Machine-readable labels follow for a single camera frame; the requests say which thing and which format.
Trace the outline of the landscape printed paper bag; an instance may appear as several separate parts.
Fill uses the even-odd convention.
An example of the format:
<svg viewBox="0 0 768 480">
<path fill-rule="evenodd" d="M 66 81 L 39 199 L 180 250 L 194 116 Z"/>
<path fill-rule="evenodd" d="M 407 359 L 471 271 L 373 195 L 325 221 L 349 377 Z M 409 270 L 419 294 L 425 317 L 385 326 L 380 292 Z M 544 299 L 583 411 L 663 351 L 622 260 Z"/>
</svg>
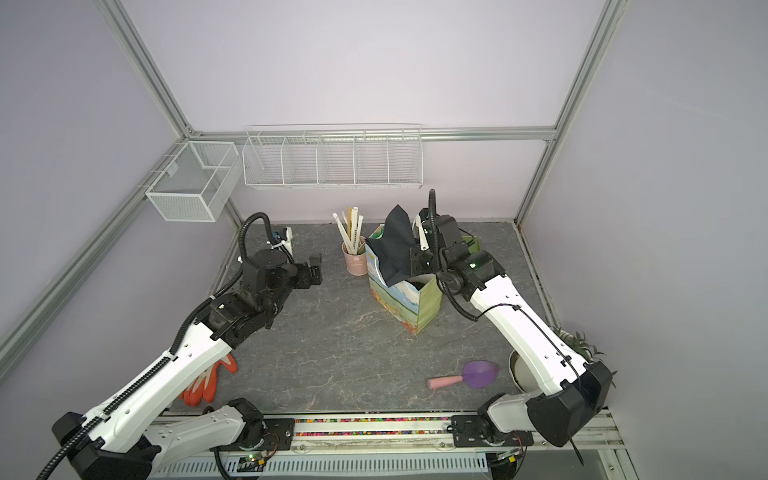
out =
<svg viewBox="0 0 768 480">
<path fill-rule="evenodd" d="M 379 269 L 379 259 L 366 247 L 369 287 L 373 297 L 411 333 L 421 333 L 439 314 L 443 293 L 433 274 L 387 286 Z"/>
</svg>

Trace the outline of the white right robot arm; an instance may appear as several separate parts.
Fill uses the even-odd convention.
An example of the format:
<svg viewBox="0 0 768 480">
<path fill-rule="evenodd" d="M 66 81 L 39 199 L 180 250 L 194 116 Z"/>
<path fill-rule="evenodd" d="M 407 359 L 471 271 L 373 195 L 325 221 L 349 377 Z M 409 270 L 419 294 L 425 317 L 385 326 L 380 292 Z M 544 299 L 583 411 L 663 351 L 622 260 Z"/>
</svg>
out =
<svg viewBox="0 0 768 480">
<path fill-rule="evenodd" d="M 502 394 L 478 411 L 491 435 L 515 430 L 537 432 L 563 447 L 604 407 L 613 372 L 600 360 L 569 346 L 528 305 L 502 265 L 486 250 L 472 251 L 457 221 L 423 209 L 419 244 L 411 253 L 414 272 L 435 274 L 439 287 L 465 318 L 487 319 L 512 346 L 535 386 L 522 394 Z M 463 298 L 471 311 L 457 303 Z"/>
</svg>

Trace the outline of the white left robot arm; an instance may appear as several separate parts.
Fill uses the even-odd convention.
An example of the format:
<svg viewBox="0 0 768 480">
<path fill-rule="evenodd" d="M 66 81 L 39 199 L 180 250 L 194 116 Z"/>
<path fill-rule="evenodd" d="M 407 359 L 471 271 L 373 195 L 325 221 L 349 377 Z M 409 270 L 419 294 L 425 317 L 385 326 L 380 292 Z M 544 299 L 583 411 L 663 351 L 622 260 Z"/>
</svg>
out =
<svg viewBox="0 0 768 480">
<path fill-rule="evenodd" d="M 39 478 L 68 460 L 82 479 L 146 479 L 206 450 L 262 446 L 267 426 L 243 398 L 169 427 L 154 421 L 208 368 L 270 328 L 292 291 L 321 284 L 321 265 L 319 254 L 295 263 L 281 247 L 244 254 L 233 278 L 193 310 L 152 365 L 87 413 L 69 412 L 55 422 L 60 448 Z"/>
</svg>

